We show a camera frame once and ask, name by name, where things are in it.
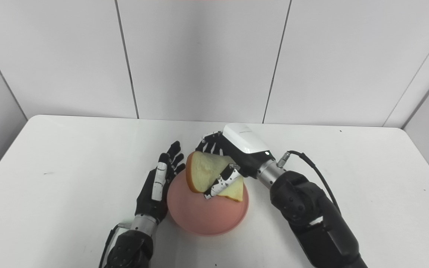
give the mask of robotic hand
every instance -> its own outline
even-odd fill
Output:
[[[119,235],[117,241],[107,257],[106,268],[148,268],[153,255],[153,234],[168,212],[166,197],[168,187],[185,168],[185,164],[178,165],[184,158],[180,142],[176,141],[170,149],[160,155],[158,165],[150,171],[137,198],[135,218],[130,230]],[[102,254],[101,265],[105,256]]]
[[[239,175],[257,178],[269,189],[271,203],[288,221],[313,266],[367,267],[359,254],[359,243],[340,215],[330,188],[305,154],[287,151],[277,162],[267,145],[244,124],[227,124],[223,132],[205,136],[196,150],[230,156],[236,163],[226,166],[204,193],[205,198],[217,195]],[[317,172],[332,201],[304,175],[283,168],[291,154],[301,157]],[[321,222],[312,224],[320,217],[323,217]]]

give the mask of white bread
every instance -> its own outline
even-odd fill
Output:
[[[192,152],[186,159],[186,182],[194,193],[204,193],[219,174],[230,163],[234,163],[229,156],[218,156],[217,154]],[[243,201],[244,182],[243,177],[237,178],[228,188],[218,195],[231,200]]]

